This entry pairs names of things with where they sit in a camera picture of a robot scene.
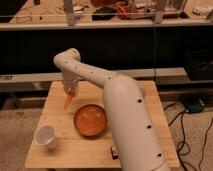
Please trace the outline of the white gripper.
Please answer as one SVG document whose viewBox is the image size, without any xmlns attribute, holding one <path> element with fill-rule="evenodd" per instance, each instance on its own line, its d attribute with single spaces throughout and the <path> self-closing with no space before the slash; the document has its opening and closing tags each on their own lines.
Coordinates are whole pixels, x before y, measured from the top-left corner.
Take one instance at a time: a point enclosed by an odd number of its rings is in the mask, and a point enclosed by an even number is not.
<svg viewBox="0 0 213 171">
<path fill-rule="evenodd" d="M 76 75 L 63 74 L 63 85 L 67 95 L 75 97 L 78 94 L 79 79 Z"/>
</svg>

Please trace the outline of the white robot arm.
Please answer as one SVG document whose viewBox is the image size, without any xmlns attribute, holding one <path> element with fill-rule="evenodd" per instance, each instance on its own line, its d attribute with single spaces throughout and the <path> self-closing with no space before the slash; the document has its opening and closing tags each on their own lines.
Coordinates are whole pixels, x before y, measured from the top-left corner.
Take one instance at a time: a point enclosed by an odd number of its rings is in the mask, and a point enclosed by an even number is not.
<svg viewBox="0 0 213 171">
<path fill-rule="evenodd" d="M 144 101 L 139 83 L 130 76 L 81 62 L 71 48 L 54 57 L 64 85 L 77 85 L 77 76 L 103 89 L 103 105 L 122 171 L 171 171 Z"/>
</svg>

